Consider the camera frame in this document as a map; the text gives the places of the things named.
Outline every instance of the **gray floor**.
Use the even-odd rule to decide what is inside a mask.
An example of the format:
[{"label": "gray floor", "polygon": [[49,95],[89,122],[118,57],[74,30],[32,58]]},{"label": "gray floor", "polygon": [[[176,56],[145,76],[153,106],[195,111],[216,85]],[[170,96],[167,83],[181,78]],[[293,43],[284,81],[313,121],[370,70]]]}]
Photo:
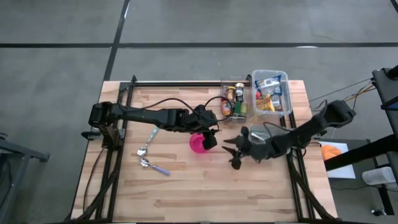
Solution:
[{"label": "gray floor", "polygon": [[[122,4],[0,0],[0,43],[112,42]],[[132,0],[121,42],[398,42],[398,13],[389,0]],[[0,49],[0,131],[10,141],[51,153],[47,164],[29,166],[14,222],[59,222],[70,211],[86,149],[80,132],[88,128],[109,53]],[[139,80],[208,80],[255,69],[283,70],[290,79],[305,81],[311,99],[370,78],[374,69],[395,66],[396,55],[398,48],[119,49],[111,80],[129,80],[133,74]],[[342,99],[364,84],[327,99]],[[379,105],[375,91],[360,96],[354,122],[333,138],[376,140],[390,134]],[[380,206],[367,191],[357,191],[356,198],[349,191],[333,194],[344,220],[393,223],[391,218],[358,219]],[[392,198],[398,212],[396,195]]]}]

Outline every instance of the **plastic container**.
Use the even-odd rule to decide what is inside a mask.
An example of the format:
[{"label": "plastic container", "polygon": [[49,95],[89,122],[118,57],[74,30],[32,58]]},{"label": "plastic container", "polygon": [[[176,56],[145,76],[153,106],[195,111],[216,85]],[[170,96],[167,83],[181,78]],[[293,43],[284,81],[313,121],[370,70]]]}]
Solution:
[{"label": "plastic container", "polygon": [[[280,104],[282,107],[282,111],[263,111],[257,109],[256,105],[256,93],[257,87],[255,81],[265,80],[268,78],[274,78],[280,75],[280,89],[282,91],[282,95],[280,96]],[[275,71],[275,70],[255,70],[252,72],[252,102],[253,102],[253,112],[256,116],[268,116],[268,115],[277,115],[279,117],[288,115],[292,112],[292,104],[290,102],[290,93],[289,93],[289,79],[287,78],[287,74],[283,71]]]},{"label": "plastic container", "polygon": [[235,123],[244,123],[247,121],[248,118],[251,118],[254,116],[253,112],[253,105],[252,105],[252,85],[251,85],[251,77],[248,76],[228,76],[228,77],[222,77],[221,78],[221,86],[220,86],[220,95],[225,96],[225,89],[226,86],[235,86],[237,83],[243,83],[244,84],[244,91],[243,91],[243,102],[247,104],[247,109],[246,109],[246,115],[241,115],[241,114],[233,114],[231,119],[225,120],[225,122],[235,122]]},{"label": "plastic container", "polygon": [[382,167],[365,171],[362,173],[362,179],[368,185],[388,184],[396,181],[391,167]]}]

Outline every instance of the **clear plastic bin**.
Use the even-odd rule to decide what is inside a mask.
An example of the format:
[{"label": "clear plastic bin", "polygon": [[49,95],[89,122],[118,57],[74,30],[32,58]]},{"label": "clear plastic bin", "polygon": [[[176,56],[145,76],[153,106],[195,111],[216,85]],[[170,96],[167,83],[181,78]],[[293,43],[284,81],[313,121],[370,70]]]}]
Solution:
[{"label": "clear plastic bin", "polygon": [[247,103],[247,112],[245,116],[241,115],[236,115],[233,114],[231,119],[227,119],[225,122],[246,122],[248,118],[251,118],[254,116],[253,112],[253,105],[252,105],[252,97],[251,97],[251,78],[250,76],[228,76],[228,77],[222,77],[221,78],[221,86],[220,86],[220,95],[221,96],[226,96],[224,93],[224,86],[235,86],[237,83],[243,83],[244,84],[244,93],[243,93],[243,98],[244,102]]},{"label": "clear plastic bin", "polygon": [[[255,81],[264,80],[268,78],[273,78],[280,75],[280,88],[282,91],[282,95],[280,96],[280,105],[282,107],[281,111],[263,111],[257,109],[256,104],[256,93],[257,88]],[[252,72],[252,102],[253,102],[253,111],[256,116],[268,116],[268,115],[278,115],[282,117],[284,115],[290,114],[292,112],[292,104],[290,102],[290,93],[289,93],[289,79],[287,78],[287,74],[283,71],[275,71],[275,70],[255,70]]]}]

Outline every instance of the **white object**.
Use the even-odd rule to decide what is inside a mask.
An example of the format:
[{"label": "white object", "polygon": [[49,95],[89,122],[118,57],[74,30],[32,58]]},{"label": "white object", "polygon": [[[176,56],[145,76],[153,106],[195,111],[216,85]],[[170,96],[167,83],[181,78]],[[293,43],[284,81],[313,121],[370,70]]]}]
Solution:
[{"label": "white object", "polygon": [[389,184],[396,181],[391,167],[382,167],[365,171],[362,173],[362,179],[368,185]]},{"label": "white object", "polygon": [[[256,104],[256,93],[257,87],[256,82],[259,80],[266,80],[268,78],[274,78],[280,75],[280,88],[282,91],[282,96],[280,97],[280,105],[282,106],[282,111],[262,111],[257,109]],[[290,93],[289,93],[289,79],[287,78],[287,74],[283,71],[275,71],[275,70],[255,70],[251,74],[252,82],[252,103],[253,103],[253,111],[258,116],[267,116],[267,115],[278,115],[279,117],[288,115],[292,112],[292,104],[290,102]]]},{"label": "white object", "polygon": [[[337,142],[319,142],[322,146],[333,146],[338,148],[341,153],[348,152],[347,144],[345,143],[337,143]],[[340,167],[334,170],[328,171],[329,178],[344,178],[344,179],[355,179],[354,168],[352,165]]]}]

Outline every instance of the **orange object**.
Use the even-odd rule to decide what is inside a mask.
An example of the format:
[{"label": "orange object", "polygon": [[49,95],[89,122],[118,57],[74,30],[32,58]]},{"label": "orange object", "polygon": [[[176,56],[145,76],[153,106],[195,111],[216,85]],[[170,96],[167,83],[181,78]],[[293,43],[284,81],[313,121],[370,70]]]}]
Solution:
[{"label": "orange object", "polygon": [[322,146],[321,152],[324,161],[341,154],[340,149],[333,146]]}]

